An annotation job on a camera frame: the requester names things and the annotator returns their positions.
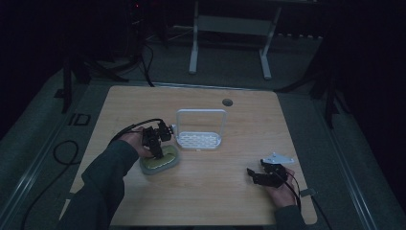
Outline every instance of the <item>person's right hand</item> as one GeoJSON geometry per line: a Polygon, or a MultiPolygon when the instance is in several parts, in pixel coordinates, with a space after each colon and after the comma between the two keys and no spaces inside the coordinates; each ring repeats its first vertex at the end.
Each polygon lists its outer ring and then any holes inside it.
{"type": "MultiPolygon", "coordinates": [[[[295,172],[289,170],[288,168],[286,168],[286,172],[288,173],[286,182],[290,185],[290,187],[293,188],[292,175],[294,175],[295,172]]],[[[296,205],[295,196],[293,195],[292,191],[290,191],[290,189],[286,186],[286,184],[283,183],[279,188],[269,186],[263,187],[265,188],[266,192],[271,196],[277,208],[296,205]]]]}
{"type": "Polygon", "coordinates": [[[132,132],[123,134],[119,140],[127,142],[132,146],[141,157],[153,157],[152,152],[143,146],[143,127],[138,126],[132,129],[132,132]]]}

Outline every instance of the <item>gray carpet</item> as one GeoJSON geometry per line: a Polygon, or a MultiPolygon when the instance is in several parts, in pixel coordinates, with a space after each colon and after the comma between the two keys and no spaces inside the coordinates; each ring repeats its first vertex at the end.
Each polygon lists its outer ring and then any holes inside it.
{"type": "MultiPolygon", "coordinates": [[[[269,55],[272,80],[263,79],[256,49],[230,46],[226,46],[230,49],[225,49],[206,42],[200,48],[197,74],[191,76],[188,73],[191,51],[191,47],[187,46],[188,42],[173,42],[168,49],[151,42],[154,59],[149,73],[157,86],[181,83],[272,90],[303,75],[319,42],[284,37],[274,39],[269,55]]],[[[145,50],[145,59],[148,60],[149,57],[150,53],[145,50]]],[[[123,73],[122,76],[131,79],[130,83],[125,84],[147,85],[140,68],[123,73]]],[[[9,229],[19,229],[29,205],[64,169],[53,157],[53,148],[58,143],[66,140],[78,142],[78,159],[81,159],[106,93],[114,84],[117,83],[97,77],[88,86],[74,84],[74,104],[67,114],[62,115],[61,99],[53,98],[56,90],[61,87],[61,75],[58,73],[44,85],[18,123],[2,140],[1,207],[5,206],[35,156],[45,154],[40,175],[21,206],[17,206],[18,212],[9,229]],[[73,114],[90,115],[90,123],[88,126],[69,125],[73,114]]],[[[307,96],[310,86],[311,83],[291,93],[279,94],[279,98],[307,185],[318,192],[315,198],[326,213],[332,229],[405,229],[405,215],[386,184],[357,123],[350,114],[340,111],[333,117],[334,130],[328,129],[322,115],[324,101],[313,101],[307,96]],[[350,169],[355,178],[375,226],[367,226],[358,215],[349,176],[343,170],[345,167],[350,169]]],[[[69,143],[57,149],[65,161],[69,161],[74,151],[74,146],[69,143]]],[[[30,212],[26,229],[55,227],[77,169],[78,166],[71,167],[41,197],[30,212]]],[[[318,221],[310,225],[309,229],[327,229],[321,213],[317,212],[318,221]]],[[[264,229],[275,229],[275,226],[264,226],[264,229]]]]}

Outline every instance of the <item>wooden table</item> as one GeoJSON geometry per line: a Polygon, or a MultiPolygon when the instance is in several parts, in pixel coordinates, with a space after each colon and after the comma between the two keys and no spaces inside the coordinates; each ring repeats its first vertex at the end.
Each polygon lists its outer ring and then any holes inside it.
{"type": "MultiPolygon", "coordinates": [[[[113,86],[71,192],[82,187],[81,174],[118,131],[151,118],[161,118],[167,125],[176,124],[176,111],[181,108],[226,110],[221,145],[215,150],[184,150],[172,138],[163,145],[179,149],[181,161],[174,168],[144,175],[136,162],[124,178],[124,200],[112,224],[274,224],[275,207],[264,189],[253,184],[246,168],[262,172],[259,160],[277,152],[295,160],[287,167],[296,172],[301,189],[306,184],[278,97],[273,92],[113,86]],[[224,99],[232,100],[233,105],[223,105],[224,99]]],[[[315,223],[317,216],[311,199],[302,198],[302,206],[305,222],[315,223]]]]}

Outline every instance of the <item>dark background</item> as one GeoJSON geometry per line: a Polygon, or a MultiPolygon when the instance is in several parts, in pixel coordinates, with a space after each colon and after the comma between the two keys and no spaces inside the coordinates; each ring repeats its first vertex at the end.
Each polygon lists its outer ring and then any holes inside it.
{"type": "MultiPolygon", "coordinates": [[[[230,2],[216,1],[213,6],[233,15],[241,12],[244,8],[241,2],[247,1],[233,1],[235,6],[227,8],[230,2]]],[[[275,6],[270,1],[253,2],[275,6]]],[[[155,10],[163,7],[164,11],[152,11],[155,14],[143,11],[142,16],[150,25],[192,25],[193,1],[187,0],[3,0],[0,5],[0,138],[17,121],[43,83],[62,68],[63,57],[72,47],[94,59],[112,59],[112,49],[120,48],[119,41],[128,35],[128,18],[141,17],[130,14],[131,11],[141,13],[142,9],[134,9],[135,3],[149,12],[151,5],[146,4],[152,4],[155,10]]],[[[406,137],[406,7],[401,1],[319,3],[285,4],[277,32],[293,37],[324,37],[327,51],[322,53],[322,58],[336,63],[338,89],[344,93],[351,113],[405,210],[402,144],[406,137]]],[[[154,30],[165,39],[165,32],[159,27],[154,30]]]]}

